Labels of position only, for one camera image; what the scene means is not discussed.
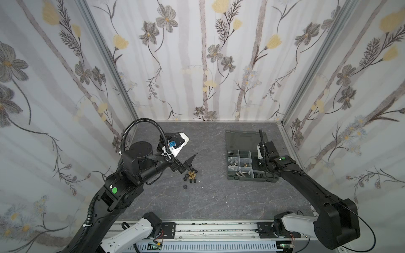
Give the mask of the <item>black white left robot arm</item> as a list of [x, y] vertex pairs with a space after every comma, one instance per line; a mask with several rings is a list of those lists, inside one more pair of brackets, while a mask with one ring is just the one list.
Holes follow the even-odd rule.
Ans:
[[161, 154], [154, 154], [150, 143], [132, 144], [122, 154], [115, 173], [107, 177], [104, 186], [92, 198], [86, 220], [63, 249], [64, 253], [122, 253], [146, 238], [158, 236], [162, 221], [153, 212], [146, 213], [135, 225], [116, 236], [106, 238], [115, 221], [143, 192], [150, 179], [170, 168], [184, 173], [192, 166], [194, 156], [184, 163], [177, 158], [172, 162]]

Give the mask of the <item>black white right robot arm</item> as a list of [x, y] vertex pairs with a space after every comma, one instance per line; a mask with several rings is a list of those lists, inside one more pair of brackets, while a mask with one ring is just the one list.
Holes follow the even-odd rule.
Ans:
[[284, 212], [274, 217], [273, 231], [277, 236], [300, 233], [317, 238], [327, 249], [336, 249], [360, 237], [356, 204], [341, 199], [306, 174], [289, 156], [279, 156], [273, 142], [258, 144], [259, 166], [266, 174], [281, 177], [291, 184], [315, 209], [310, 217]]

